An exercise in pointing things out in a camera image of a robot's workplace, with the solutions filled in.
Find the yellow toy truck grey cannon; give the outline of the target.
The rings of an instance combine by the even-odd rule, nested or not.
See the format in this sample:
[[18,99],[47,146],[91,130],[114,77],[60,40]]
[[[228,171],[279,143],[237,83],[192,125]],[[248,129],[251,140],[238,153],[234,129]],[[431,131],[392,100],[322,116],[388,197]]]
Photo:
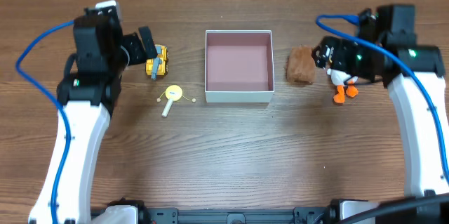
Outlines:
[[156,80],[157,77],[163,77],[168,73],[169,54],[167,47],[156,44],[155,49],[157,56],[155,58],[147,59],[145,70],[151,79]]

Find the white plush duck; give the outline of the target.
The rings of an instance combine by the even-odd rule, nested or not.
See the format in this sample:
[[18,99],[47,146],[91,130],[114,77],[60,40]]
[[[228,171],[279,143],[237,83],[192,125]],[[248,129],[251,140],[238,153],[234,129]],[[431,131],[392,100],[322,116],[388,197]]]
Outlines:
[[328,68],[326,73],[337,90],[337,93],[333,96],[335,103],[341,105],[345,102],[347,96],[355,98],[358,95],[358,89],[354,85],[358,77],[353,77],[346,72],[331,68]]

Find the brown furry plush toy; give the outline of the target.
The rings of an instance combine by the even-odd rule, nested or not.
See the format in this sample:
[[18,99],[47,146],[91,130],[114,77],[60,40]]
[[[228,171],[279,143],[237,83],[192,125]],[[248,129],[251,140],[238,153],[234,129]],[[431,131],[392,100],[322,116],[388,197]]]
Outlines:
[[313,84],[315,63],[309,46],[292,47],[286,64],[286,79],[290,83]]

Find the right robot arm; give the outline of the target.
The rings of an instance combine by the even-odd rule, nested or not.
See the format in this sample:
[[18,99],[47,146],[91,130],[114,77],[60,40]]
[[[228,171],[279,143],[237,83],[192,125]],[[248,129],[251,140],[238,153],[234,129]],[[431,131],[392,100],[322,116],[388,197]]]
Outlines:
[[327,71],[337,104],[358,95],[358,86],[382,83],[394,104],[406,162],[405,194],[448,192],[448,118],[445,67],[440,49],[420,45],[415,33],[415,6],[389,4],[341,15],[356,27],[353,35],[316,18],[327,31],[311,53]]

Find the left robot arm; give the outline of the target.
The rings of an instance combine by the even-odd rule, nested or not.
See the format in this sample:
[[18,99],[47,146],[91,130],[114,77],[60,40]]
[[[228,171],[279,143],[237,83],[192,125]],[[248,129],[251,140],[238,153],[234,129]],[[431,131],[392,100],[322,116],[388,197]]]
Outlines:
[[58,132],[50,165],[29,223],[90,223],[98,152],[121,92],[123,71],[156,55],[148,26],[123,34],[117,18],[83,15],[70,21],[76,52],[55,95]]

